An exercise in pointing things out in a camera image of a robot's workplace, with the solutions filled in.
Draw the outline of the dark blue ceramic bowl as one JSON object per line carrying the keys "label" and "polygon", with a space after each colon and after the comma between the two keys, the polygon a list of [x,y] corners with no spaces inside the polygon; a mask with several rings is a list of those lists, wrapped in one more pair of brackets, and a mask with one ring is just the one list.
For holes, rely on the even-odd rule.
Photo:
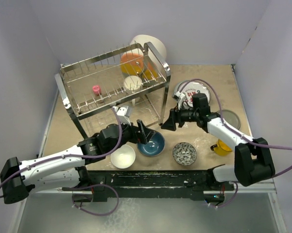
{"label": "dark blue ceramic bowl", "polygon": [[165,148],[165,139],[163,135],[156,132],[147,144],[138,143],[138,151],[148,157],[158,156]]}

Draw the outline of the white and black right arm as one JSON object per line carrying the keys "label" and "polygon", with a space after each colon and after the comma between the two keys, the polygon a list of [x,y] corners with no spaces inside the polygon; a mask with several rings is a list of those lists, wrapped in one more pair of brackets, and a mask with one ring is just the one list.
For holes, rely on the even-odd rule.
{"label": "white and black right arm", "polygon": [[217,190],[224,182],[239,182],[243,186],[250,186],[275,175],[275,166],[264,138],[254,139],[242,134],[221,119],[220,114],[211,112],[205,94],[194,94],[192,100],[191,109],[181,108],[182,103],[170,109],[169,117],[161,129],[176,131],[186,122],[195,122],[206,133],[215,136],[232,149],[234,164],[211,169],[212,175],[206,178],[210,189]]}

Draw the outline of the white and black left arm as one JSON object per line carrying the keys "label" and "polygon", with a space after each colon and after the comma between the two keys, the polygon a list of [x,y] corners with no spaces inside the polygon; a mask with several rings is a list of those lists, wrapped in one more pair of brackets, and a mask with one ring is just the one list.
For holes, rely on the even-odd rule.
{"label": "white and black left arm", "polygon": [[5,204],[19,202],[36,191],[39,180],[57,172],[82,167],[103,160],[127,142],[147,144],[155,130],[146,127],[141,120],[137,125],[110,124],[99,133],[76,146],[42,158],[20,161],[8,159],[0,172],[0,198]]}

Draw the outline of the cream mug in rack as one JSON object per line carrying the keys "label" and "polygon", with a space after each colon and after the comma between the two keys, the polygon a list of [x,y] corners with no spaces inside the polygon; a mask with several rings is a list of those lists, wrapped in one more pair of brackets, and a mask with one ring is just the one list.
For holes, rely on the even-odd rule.
{"label": "cream mug in rack", "polygon": [[143,89],[142,79],[138,76],[128,76],[123,81],[123,87],[127,93],[132,94]]}

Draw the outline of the stainless steel dish rack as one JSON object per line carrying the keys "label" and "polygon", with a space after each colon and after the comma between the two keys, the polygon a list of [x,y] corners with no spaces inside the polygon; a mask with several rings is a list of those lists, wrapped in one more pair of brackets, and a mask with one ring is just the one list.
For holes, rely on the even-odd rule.
{"label": "stainless steel dish rack", "polygon": [[[121,72],[120,58],[124,53],[141,49],[140,44],[128,45],[92,58],[64,65],[55,76],[62,103],[70,119],[81,134],[89,138],[115,122],[113,106],[133,108],[130,120],[142,120],[147,127],[161,125],[167,104],[171,71],[151,42],[143,46],[143,63],[151,63],[158,73],[158,81],[142,79],[143,89],[129,94],[123,81],[129,75]],[[99,85],[102,94],[95,96],[92,87]]]}

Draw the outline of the yellow plastic dish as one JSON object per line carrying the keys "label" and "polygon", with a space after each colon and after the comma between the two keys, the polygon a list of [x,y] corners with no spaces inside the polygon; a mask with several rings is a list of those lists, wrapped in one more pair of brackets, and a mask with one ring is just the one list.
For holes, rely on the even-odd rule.
{"label": "yellow plastic dish", "polygon": [[151,63],[147,62],[144,64],[142,78],[147,81],[158,81],[158,73]]}

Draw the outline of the plain white bowl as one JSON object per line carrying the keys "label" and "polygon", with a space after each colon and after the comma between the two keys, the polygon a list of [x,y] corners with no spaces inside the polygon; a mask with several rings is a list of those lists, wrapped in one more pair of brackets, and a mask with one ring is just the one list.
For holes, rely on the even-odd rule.
{"label": "plain white bowl", "polygon": [[119,169],[129,168],[136,159],[134,149],[129,145],[123,145],[110,155],[113,166]]}

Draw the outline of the white plate with red characters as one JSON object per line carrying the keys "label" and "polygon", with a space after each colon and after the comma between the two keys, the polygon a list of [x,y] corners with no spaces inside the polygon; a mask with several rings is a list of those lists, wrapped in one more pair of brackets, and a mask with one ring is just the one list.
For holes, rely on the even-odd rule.
{"label": "white plate with red characters", "polygon": [[198,81],[193,81],[193,82],[190,82],[189,84],[187,84],[185,86],[185,88],[183,88],[183,86],[186,84],[186,82],[187,81],[182,81],[182,82],[178,83],[176,85],[176,87],[174,88],[174,94],[172,95],[172,97],[174,98],[174,95],[176,95],[177,92],[182,90],[182,93],[185,95],[185,102],[186,103],[183,104],[183,107],[185,109],[193,107],[192,96],[196,93],[205,94],[207,97],[208,103],[210,103],[211,93],[210,93],[209,89],[204,84],[202,84]]}

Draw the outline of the black white patterned bowl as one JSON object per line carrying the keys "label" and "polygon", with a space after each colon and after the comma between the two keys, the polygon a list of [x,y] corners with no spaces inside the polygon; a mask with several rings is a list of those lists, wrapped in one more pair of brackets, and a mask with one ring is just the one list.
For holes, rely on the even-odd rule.
{"label": "black white patterned bowl", "polygon": [[197,159],[195,147],[187,142],[180,142],[173,147],[172,156],[182,166],[190,166]]}

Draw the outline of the yellow translucent mug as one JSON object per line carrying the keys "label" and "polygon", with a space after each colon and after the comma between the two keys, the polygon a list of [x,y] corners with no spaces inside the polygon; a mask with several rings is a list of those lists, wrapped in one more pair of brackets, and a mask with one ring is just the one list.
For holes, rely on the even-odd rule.
{"label": "yellow translucent mug", "polygon": [[232,149],[228,147],[222,140],[218,139],[216,144],[212,145],[210,149],[217,155],[225,157],[232,152]]}

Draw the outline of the grey green small plate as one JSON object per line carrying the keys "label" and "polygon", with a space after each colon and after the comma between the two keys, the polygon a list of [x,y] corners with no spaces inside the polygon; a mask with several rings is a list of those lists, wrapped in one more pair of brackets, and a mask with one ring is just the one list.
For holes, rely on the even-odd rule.
{"label": "grey green small plate", "polygon": [[241,121],[240,118],[236,113],[234,113],[231,110],[223,109],[222,111],[217,111],[218,114],[221,115],[223,120],[228,123],[229,125],[233,126],[237,130],[241,127]]}

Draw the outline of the pink plastic cup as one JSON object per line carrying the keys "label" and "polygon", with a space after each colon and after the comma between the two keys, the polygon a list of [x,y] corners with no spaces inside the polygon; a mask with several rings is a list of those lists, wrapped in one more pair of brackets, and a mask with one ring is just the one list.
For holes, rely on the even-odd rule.
{"label": "pink plastic cup", "polygon": [[99,85],[94,85],[92,91],[95,96],[100,96],[102,94],[101,87]]}

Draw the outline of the large cream bowl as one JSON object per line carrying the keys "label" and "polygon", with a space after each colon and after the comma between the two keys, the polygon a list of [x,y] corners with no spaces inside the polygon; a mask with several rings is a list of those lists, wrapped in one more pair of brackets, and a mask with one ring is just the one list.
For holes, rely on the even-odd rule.
{"label": "large cream bowl", "polygon": [[130,42],[130,45],[133,45],[135,43],[140,44],[142,46],[141,49],[133,49],[132,52],[133,54],[137,55],[143,55],[143,46],[146,42],[151,42],[154,47],[157,49],[157,51],[160,53],[160,55],[166,59],[167,57],[167,50],[165,45],[160,41],[158,38],[151,36],[151,35],[146,35],[146,34],[140,34],[135,36],[132,41]]}

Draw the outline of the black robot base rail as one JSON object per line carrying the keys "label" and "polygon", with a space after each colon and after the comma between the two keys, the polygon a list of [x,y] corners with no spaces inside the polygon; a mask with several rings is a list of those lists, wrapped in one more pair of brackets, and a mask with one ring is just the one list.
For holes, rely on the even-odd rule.
{"label": "black robot base rail", "polygon": [[218,182],[211,170],[92,170],[79,169],[72,187],[76,201],[103,202],[108,198],[172,198],[210,202],[224,201],[224,191],[233,191],[229,182]]}

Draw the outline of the aluminium frame rail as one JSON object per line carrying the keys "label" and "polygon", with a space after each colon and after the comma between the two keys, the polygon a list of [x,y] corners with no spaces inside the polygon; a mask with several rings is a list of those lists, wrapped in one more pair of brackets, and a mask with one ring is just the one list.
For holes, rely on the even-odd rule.
{"label": "aluminium frame rail", "polygon": [[241,184],[221,184],[219,187],[202,187],[198,185],[189,185],[185,183],[184,186],[113,186],[113,189],[120,197],[136,197],[136,198],[184,198],[193,196],[194,193],[210,194],[218,193],[220,191],[232,192],[249,192],[249,193],[268,193],[275,192],[275,185],[273,183],[257,183],[249,187]]}

